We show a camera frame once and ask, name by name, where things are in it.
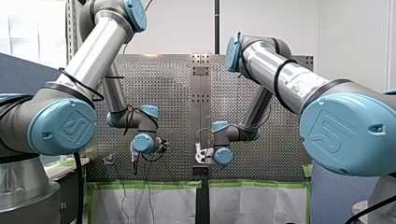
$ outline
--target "silver arm segment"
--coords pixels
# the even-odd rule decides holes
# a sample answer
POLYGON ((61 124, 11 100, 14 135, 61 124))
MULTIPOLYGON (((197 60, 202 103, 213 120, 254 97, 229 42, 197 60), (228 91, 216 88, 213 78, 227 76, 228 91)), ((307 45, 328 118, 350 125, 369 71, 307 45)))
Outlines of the silver arm segment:
MULTIPOLYGON (((113 64, 122 44, 133 34, 130 26, 127 32, 124 29, 126 25, 120 24, 120 22, 126 23, 127 21, 117 21, 113 17, 117 17, 115 12, 96 15, 96 26, 65 68, 68 74, 93 89, 97 88, 101 78, 113 64)), ((92 92, 76 85, 65 75, 60 75, 56 83, 68 86, 92 98, 92 92)))

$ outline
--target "green tape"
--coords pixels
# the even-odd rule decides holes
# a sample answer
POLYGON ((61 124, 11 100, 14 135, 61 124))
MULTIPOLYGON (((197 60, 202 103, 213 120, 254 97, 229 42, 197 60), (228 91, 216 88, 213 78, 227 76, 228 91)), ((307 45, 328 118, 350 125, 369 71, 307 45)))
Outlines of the green tape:
POLYGON ((93 182, 88 183, 87 188, 92 190, 101 190, 101 189, 123 189, 125 186, 126 189, 200 189, 201 181, 181 181, 181 182, 148 182, 143 180, 125 180, 122 184, 122 181, 116 180, 113 182, 93 182))
POLYGON ((313 164, 304 164, 303 165, 303 171, 304 171, 305 178, 310 178, 312 176, 313 167, 314 167, 313 164))
POLYGON ((311 223, 311 191, 312 191, 312 186, 311 183, 308 182, 306 189, 306 214, 305 214, 306 224, 311 223))
POLYGON ((240 187, 260 187, 271 189, 307 189, 309 182, 278 182, 269 180, 209 180, 210 188, 240 188, 240 187))

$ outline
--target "black cable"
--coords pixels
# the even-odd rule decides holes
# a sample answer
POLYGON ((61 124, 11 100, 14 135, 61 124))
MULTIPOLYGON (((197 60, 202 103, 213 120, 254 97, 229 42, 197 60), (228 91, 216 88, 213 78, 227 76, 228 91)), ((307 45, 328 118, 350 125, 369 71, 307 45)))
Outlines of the black cable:
POLYGON ((127 107, 128 107, 128 108, 132 108, 132 109, 130 109, 130 110, 128 111, 127 115, 126 115, 126 118, 125 118, 125 119, 126 119, 126 120, 125 120, 125 121, 126 121, 126 128, 125 128, 125 131, 124 131, 123 135, 127 134, 129 128, 132 126, 132 121, 133 121, 133 119, 134 119, 134 111, 135 111, 135 110, 137 110, 137 111, 139 111, 139 112, 145 114, 149 119, 151 119, 152 122, 154 122, 155 126, 156 126, 157 129, 158 129, 158 121, 157 121, 155 118, 153 118, 151 115, 149 115, 148 113, 146 113, 145 111, 143 111, 143 110, 141 110, 141 109, 139 109, 139 108, 134 108, 134 107, 131 106, 131 105, 127 105, 127 107))
POLYGON ((134 161, 134 175, 137 175, 137 167, 139 166, 139 157, 140 157, 140 153, 137 154, 137 158, 134 161))
POLYGON ((117 167, 117 164, 115 162, 113 164, 114 164, 114 170, 116 171, 116 174, 117 174, 117 178, 120 180, 120 182, 122 184, 122 189, 123 189, 123 194, 124 194, 123 198, 121 200, 121 211, 125 215, 125 217, 126 217, 126 219, 128 221, 128 224, 129 224, 131 222, 131 220, 129 219, 128 214, 126 213, 125 208, 123 206, 123 204, 125 202, 125 199, 126 199, 126 196, 127 196, 126 195, 126 188, 125 188, 125 181, 124 181, 124 179, 122 178, 122 176, 120 174, 120 170, 119 170, 119 167, 117 167))
POLYGON ((371 212, 374 212, 374 211, 375 211, 376 209, 378 209, 378 208, 381 208, 381 207, 383 207, 383 206, 385 206, 385 205, 388 205, 388 204, 394 203, 394 202, 396 202, 396 195, 394 195, 394 196, 392 196, 392 197, 390 197, 390 198, 387 198, 386 200, 384 200, 384 201, 382 201, 382 202, 380 202, 380 203, 376 203, 376 204, 374 204, 374 205, 372 205, 372 206, 370 206, 370 207, 364 209, 363 211, 359 212, 358 214, 356 214, 356 215, 350 217, 350 218, 346 221, 346 224, 355 223, 356 221, 359 220, 360 217, 365 216, 365 215, 367 215, 367 214, 369 214, 369 213, 371 213, 371 212))
POLYGON ((151 210, 152 223, 155 224, 154 209, 152 208, 152 201, 151 201, 151 187, 149 186, 149 180, 148 179, 146 179, 146 182, 148 183, 148 204, 149 204, 149 209, 151 210))
POLYGON ((163 154, 165 154, 165 152, 161 153, 160 156, 154 160, 149 160, 147 157, 145 157, 144 154, 142 154, 142 158, 143 158, 143 160, 148 161, 148 162, 155 162, 155 161, 160 160, 163 157, 163 154))
POLYGON ((154 209, 152 207, 152 201, 151 201, 151 187, 149 185, 149 173, 151 171, 151 163, 148 164, 148 169, 146 171, 146 178, 145 181, 148 185, 148 204, 149 204, 149 208, 151 210, 151 215, 152 215, 152 222, 153 224, 155 224, 155 216, 154 216, 154 209))
POLYGON ((148 2, 148 4, 146 5, 145 12, 148 11, 149 5, 151 5, 151 3, 152 3, 152 0, 150 0, 150 1, 148 2))
POLYGON ((64 74, 65 76, 67 76, 68 78, 70 78, 70 80, 72 80, 72 82, 74 82, 75 84, 77 83, 78 85, 82 86, 83 88, 87 89, 88 91, 92 92, 93 94, 95 94, 96 96, 99 97, 99 99, 92 99, 94 102, 98 102, 98 101, 103 101, 105 100, 105 97, 99 93, 98 91, 94 90, 93 88, 85 85, 84 83, 80 82, 78 79, 76 79, 75 77, 73 77, 72 75, 68 74, 64 68, 60 67, 58 69, 62 74, 64 74))
POLYGON ((288 63, 297 63, 295 60, 293 59, 287 59, 285 62, 283 62, 277 69, 274 75, 274 95, 276 97, 276 99, 280 102, 281 105, 283 105, 283 107, 285 107, 287 110, 289 110, 291 113, 294 113, 290 107, 288 105, 286 105, 286 103, 283 101, 282 97, 280 97, 279 94, 279 88, 278 88, 278 81, 279 81, 279 75, 280 72, 282 71, 283 67, 285 67, 288 63))
POLYGON ((78 152, 74 153, 78 176, 78 208, 76 224, 82 224, 82 214, 84 211, 84 178, 82 176, 82 165, 78 152))

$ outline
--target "perforated metal panel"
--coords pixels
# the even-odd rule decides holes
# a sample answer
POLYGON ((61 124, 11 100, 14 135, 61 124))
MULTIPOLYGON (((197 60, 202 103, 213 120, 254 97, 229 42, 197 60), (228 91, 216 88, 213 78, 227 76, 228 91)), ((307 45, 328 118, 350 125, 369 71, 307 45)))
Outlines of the perforated metal panel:
MULTIPOLYGON (((312 69, 311 57, 295 59, 312 69)), ((229 73, 224 66, 223 56, 212 57, 211 69, 210 123, 228 120, 231 124, 238 124, 259 86, 244 77, 237 78, 235 73, 229 73)), ((260 129, 260 139, 231 143, 234 154, 232 164, 223 169, 217 165, 211 166, 212 178, 303 179, 302 165, 309 163, 310 159, 300 140, 298 117, 284 109, 277 99, 273 100, 270 116, 260 129)))
MULTIPOLYGON (((311 57, 295 59, 312 69, 311 57)), ((224 56, 210 56, 208 76, 195 76, 191 60, 191 55, 122 55, 117 59, 119 75, 125 77, 122 86, 127 102, 159 107, 158 135, 170 142, 170 149, 157 162, 140 160, 138 175, 134 175, 129 146, 135 131, 122 136, 124 130, 109 128, 107 105, 99 103, 95 144, 87 153, 92 159, 89 181, 145 179, 148 173, 155 180, 192 179, 196 131, 216 120, 233 124, 242 120, 258 85, 227 72, 224 56), (104 165, 102 159, 109 154, 114 154, 115 165, 104 165)), ((211 177, 302 180, 302 165, 310 159, 299 138, 298 121, 274 100, 271 117, 261 128, 262 137, 256 142, 232 143, 235 160, 225 169, 213 165, 211 177)))
POLYGON ((191 179, 190 55, 122 55, 117 59, 127 103, 133 106, 157 105, 160 109, 158 136, 170 142, 170 149, 157 162, 140 158, 138 174, 133 174, 130 143, 136 132, 106 125, 107 105, 97 104, 98 128, 95 147, 89 153, 90 181, 116 178, 181 180, 191 179), (102 158, 114 154, 115 165, 104 165, 102 158))

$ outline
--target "wire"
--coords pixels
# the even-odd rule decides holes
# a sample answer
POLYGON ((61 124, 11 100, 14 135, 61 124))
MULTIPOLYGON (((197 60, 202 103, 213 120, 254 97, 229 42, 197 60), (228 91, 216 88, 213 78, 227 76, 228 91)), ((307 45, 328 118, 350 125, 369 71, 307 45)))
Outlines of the wire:
POLYGON ((160 160, 160 159, 163 157, 163 154, 165 154, 165 152, 161 153, 160 156, 159 156, 158 158, 154 159, 154 160, 149 160, 149 159, 148 159, 147 157, 145 157, 145 155, 143 155, 143 154, 142 154, 142 158, 143 158, 143 160, 148 161, 148 162, 155 162, 155 161, 160 160))
POLYGON ((74 153, 78 176, 78 207, 77 207, 77 224, 82 224, 82 214, 84 211, 84 178, 82 176, 82 165, 78 152, 74 153))
POLYGON ((145 12, 148 11, 149 5, 151 5, 151 3, 152 3, 152 0, 150 0, 150 1, 148 2, 148 4, 146 5, 145 12))
POLYGON ((126 219, 127 219, 127 221, 128 221, 128 224, 129 224, 131 220, 129 219, 129 216, 128 216, 128 214, 126 213, 125 208, 124 208, 124 206, 123 206, 123 204, 124 204, 124 202, 125 202, 125 199, 126 199, 125 182, 124 182, 122 176, 120 175, 119 167, 117 167, 117 164, 116 164, 115 162, 114 162, 113 164, 114 164, 114 170, 116 171, 116 174, 117 174, 117 178, 120 180, 120 182, 121 182, 121 184, 122 184, 122 189, 123 189, 123 193, 124 193, 123 198, 122 198, 122 200, 121 200, 121 211, 122 211, 122 213, 125 215, 125 217, 126 217, 126 219))
POLYGON ((268 119, 270 119, 271 112, 272 112, 272 106, 270 105, 270 108, 268 109, 267 118, 265 118, 265 120, 257 127, 258 129, 260 129, 262 126, 264 126, 264 124, 268 121, 268 119))
POLYGON ((139 108, 134 108, 132 105, 127 105, 128 108, 132 108, 128 111, 127 115, 126 115, 126 128, 125 131, 123 133, 123 135, 128 133, 129 128, 132 126, 132 121, 134 120, 134 112, 137 110, 143 114, 145 114, 149 119, 151 119, 152 122, 154 122, 155 126, 158 129, 158 121, 156 119, 154 119, 151 115, 149 115, 148 113, 146 113, 145 111, 139 109, 139 108))
MULTIPOLYGON (((152 0, 150 0, 150 1, 148 2, 148 4, 146 5, 145 12, 148 11, 149 5, 151 5, 151 3, 152 3, 152 0)), ((129 43, 130 43, 130 42, 128 42, 128 43, 125 45, 124 50, 122 51, 122 54, 125 54, 125 50, 126 50, 126 48, 128 47, 129 43)))
POLYGON ((148 185, 148 204, 149 204, 149 208, 151 210, 152 223, 155 224, 154 209, 152 207, 152 201, 151 201, 151 186, 149 185, 149 173, 150 173, 150 171, 151 171, 151 163, 148 164, 148 169, 146 171, 146 183, 148 185))
POLYGON ((70 80, 71 80, 72 82, 74 82, 74 84, 77 83, 78 85, 82 86, 82 87, 85 88, 86 90, 88 90, 88 91, 92 92, 93 94, 95 94, 96 96, 98 96, 99 99, 93 99, 93 98, 92 98, 92 100, 93 100, 94 102, 98 102, 98 101, 103 101, 103 100, 105 100, 105 97, 104 97, 101 93, 99 93, 98 91, 94 90, 93 88, 91 88, 91 87, 85 85, 84 83, 82 83, 81 81, 79 81, 78 79, 76 79, 75 77, 73 77, 72 75, 68 74, 68 73, 64 70, 64 68, 60 67, 60 68, 58 68, 58 70, 59 70, 62 74, 64 74, 64 75, 67 76, 68 78, 70 78, 70 80))
POLYGON ((151 201, 151 187, 149 186, 148 179, 146 179, 146 183, 148 184, 148 204, 149 204, 149 209, 151 210, 152 223, 155 224, 154 209, 152 208, 152 201, 151 201))
POLYGON ((139 158, 140 158, 140 153, 137 154, 137 158, 134 161, 134 175, 137 175, 137 167, 139 165, 139 158))
POLYGON ((380 203, 376 203, 376 204, 374 204, 374 205, 372 205, 372 206, 370 206, 370 207, 364 209, 363 211, 359 212, 359 213, 356 214, 355 216, 350 217, 350 218, 346 221, 346 224, 355 223, 356 221, 359 220, 360 217, 365 216, 365 215, 367 215, 367 214, 369 214, 369 213, 371 213, 371 212, 374 212, 374 211, 375 211, 376 209, 378 209, 378 208, 381 208, 381 207, 383 207, 383 206, 385 206, 385 205, 387 205, 387 204, 394 203, 394 202, 396 202, 396 195, 394 195, 394 196, 392 196, 392 197, 390 197, 390 198, 387 198, 386 200, 384 200, 384 201, 382 201, 382 202, 380 202, 380 203))
POLYGON ((199 140, 199 133, 200 133, 201 131, 203 131, 203 130, 207 130, 208 132, 212 131, 212 130, 210 130, 209 128, 202 128, 202 129, 198 130, 198 131, 197 131, 197 134, 196 134, 196 139, 197 139, 197 141, 199 140))
POLYGON ((234 125, 234 124, 230 124, 230 126, 237 128, 238 132, 243 133, 244 136, 247 138, 247 141, 250 141, 250 138, 248 137, 248 135, 244 131, 242 131, 241 127, 239 127, 238 125, 234 125))

